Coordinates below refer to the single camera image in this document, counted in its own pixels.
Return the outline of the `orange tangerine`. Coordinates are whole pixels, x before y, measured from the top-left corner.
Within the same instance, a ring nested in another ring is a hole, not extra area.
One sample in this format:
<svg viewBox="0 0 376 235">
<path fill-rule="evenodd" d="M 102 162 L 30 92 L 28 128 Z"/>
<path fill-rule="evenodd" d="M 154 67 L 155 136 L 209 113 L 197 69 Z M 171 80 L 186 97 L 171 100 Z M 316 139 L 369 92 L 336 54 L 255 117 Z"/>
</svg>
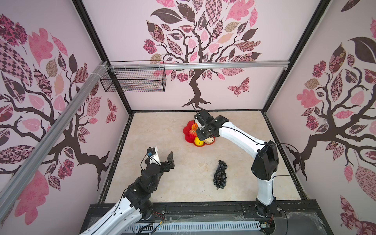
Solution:
<svg viewBox="0 0 376 235">
<path fill-rule="evenodd" d="M 192 124 L 192 129 L 196 130 L 197 128 L 198 128 L 198 125 L 194 122 L 194 123 Z"/>
</svg>

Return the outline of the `red pomegranate fruit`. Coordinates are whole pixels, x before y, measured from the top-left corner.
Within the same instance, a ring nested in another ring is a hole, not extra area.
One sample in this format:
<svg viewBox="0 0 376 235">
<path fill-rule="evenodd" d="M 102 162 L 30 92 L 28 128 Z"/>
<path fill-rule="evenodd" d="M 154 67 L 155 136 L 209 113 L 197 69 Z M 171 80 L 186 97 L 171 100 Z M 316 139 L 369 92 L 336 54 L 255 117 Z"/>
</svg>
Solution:
<svg viewBox="0 0 376 235">
<path fill-rule="evenodd" d="M 191 129 L 189 131 L 190 138 L 195 139 L 197 137 L 196 129 Z"/>
</svg>

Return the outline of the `yellow lemon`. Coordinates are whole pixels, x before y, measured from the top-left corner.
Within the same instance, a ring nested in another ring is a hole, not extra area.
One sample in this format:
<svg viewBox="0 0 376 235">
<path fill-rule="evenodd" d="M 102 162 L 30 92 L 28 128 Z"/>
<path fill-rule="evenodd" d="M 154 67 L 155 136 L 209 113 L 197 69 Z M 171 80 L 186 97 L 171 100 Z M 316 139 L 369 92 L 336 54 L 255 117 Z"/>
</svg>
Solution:
<svg viewBox="0 0 376 235">
<path fill-rule="evenodd" d="M 205 143 L 204 143 L 204 141 L 201 141 L 198 137 L 195 137 L 194 144 L 196 146 L 203 146 Z"/>
</svg>

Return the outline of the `red flower-shaped fruit bowl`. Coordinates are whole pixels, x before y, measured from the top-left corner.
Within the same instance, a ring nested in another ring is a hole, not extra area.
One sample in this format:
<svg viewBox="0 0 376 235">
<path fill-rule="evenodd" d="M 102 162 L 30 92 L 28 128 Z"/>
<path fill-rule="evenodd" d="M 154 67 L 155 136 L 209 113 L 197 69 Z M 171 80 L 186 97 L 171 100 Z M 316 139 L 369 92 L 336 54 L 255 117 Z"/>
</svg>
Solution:
<svg viewBox="0 0 376 235">
<path fill-rule="evenodd" d="M 187 123 L 187 126 L 184 127 L 183 129 L 183 134 L 185 135 L 185 140 L 186 142 L 188 143 L 191 143 L 193 145 L 194 144 L 194 139 L 190 138 L 190 135 L 189 135 L 189 131 L 192 129 L 192 124 L 194 123 L 195 121 L 194 120 L 191 120 Z"/>
</svg>

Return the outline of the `black grape bunch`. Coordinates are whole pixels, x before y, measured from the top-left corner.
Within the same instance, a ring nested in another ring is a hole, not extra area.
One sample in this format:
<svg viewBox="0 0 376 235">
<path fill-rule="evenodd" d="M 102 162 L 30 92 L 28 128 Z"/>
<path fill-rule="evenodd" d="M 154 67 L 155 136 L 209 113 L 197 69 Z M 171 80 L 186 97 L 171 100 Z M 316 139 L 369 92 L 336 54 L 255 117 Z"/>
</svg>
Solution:
<svg viewBox="0 0 376 235">
<path fill-rule="evenodd" d="M 213 176 L 213 184 L 216 186 L 217 189 L 224 189 L 227 183 L 227 174 L 226 169 L 228 168 L 227 164 L 219 160 L 217 169 Z"/>
</svg>

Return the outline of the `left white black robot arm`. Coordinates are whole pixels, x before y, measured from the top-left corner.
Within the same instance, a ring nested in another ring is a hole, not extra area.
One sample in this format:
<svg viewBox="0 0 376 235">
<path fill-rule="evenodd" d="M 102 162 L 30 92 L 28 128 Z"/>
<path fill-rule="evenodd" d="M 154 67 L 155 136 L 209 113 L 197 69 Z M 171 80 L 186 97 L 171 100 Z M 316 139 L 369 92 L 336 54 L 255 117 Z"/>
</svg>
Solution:
<svg viewBox="0 0 376 235">
<path fill-rule="evenodd" d="M 165 172 L 175 168 L 174 155 L 170 152 L 167 160 L 160 161 L 157 147 L 150 147 L 142 161 L 141 176 L 128 186 L 119 201 L 83 235 L 120 235 L 140 220 L 150 218 L 153 203 L 150 198 L 158 188 Z"/>
</svg>

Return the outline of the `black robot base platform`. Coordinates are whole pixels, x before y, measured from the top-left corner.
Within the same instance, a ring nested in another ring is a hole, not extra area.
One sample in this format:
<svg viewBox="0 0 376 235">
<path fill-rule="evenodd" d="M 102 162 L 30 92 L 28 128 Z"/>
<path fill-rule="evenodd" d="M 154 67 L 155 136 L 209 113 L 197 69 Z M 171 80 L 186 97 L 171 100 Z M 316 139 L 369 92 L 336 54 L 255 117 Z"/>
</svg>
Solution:
<svg viewBox="0 0 376 235">
<path fill-rule="evenodd" d="M 140 223 L 258 221 L 260 231 L 194 232 L 157 235 L 331 235 L 333 234 L 316 200 L 275 201 L 272 213 L 260 217 L 255 201 L 153 203 L 150 218 Z"/>
</svg>

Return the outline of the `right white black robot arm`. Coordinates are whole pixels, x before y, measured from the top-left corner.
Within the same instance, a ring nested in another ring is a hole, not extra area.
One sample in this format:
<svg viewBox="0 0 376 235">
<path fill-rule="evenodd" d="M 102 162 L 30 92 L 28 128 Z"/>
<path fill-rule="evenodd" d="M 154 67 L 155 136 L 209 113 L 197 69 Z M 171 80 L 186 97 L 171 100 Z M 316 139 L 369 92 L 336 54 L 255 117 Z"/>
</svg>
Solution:
<svg viewBox="0 0 376 235">
<path fill-rule="evenodd" d="M 274 179 L 278 177 L 279 155 L 277 146 L 282 143 L 265 142 L 242 131 L 224 116 L 213 117 L 206 110 L 197 112 L 194 121 L 199 140 L 225 138 L 248 153 L 254 160 L 251 171 L 258 180 L 258 194 L 255 212 L 260 217 L 268 217 L 275 203 Z"/>
</svg>

